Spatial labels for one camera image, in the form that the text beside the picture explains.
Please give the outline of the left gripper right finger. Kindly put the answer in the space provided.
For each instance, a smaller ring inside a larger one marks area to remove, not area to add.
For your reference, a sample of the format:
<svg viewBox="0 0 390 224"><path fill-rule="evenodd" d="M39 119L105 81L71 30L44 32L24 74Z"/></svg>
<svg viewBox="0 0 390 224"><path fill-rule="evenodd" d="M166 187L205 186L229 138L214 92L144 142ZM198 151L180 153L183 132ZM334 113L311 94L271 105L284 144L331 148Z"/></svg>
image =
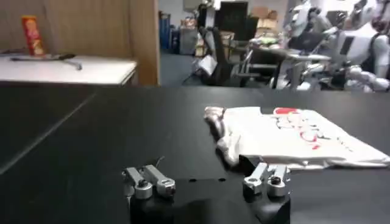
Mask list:
<svg viewBox="0 0 390 224"><path fill-rule="evenodd" d="M279 198L290 194L290 169L283 164L269 164L259 156L239 156L246 176L243 178L243 188L252 195L259 195L266 191L269 197Z"/></svg>

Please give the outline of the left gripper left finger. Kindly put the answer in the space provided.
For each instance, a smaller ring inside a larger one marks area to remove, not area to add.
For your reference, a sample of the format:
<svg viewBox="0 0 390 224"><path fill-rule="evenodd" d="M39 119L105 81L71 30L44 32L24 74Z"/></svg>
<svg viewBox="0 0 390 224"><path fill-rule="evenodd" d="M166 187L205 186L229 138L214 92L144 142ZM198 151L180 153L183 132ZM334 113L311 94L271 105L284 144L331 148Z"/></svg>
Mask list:
<svg viewBox="0 0 390 224"><path fill-rule="evenodd" d="M140 167L126 167L121 171L126 197L137 200L148 200L154 194L162 198L172 198L176 193L176 181L164 175L158 165L164 156L157 158L151 164Z"/></svg>

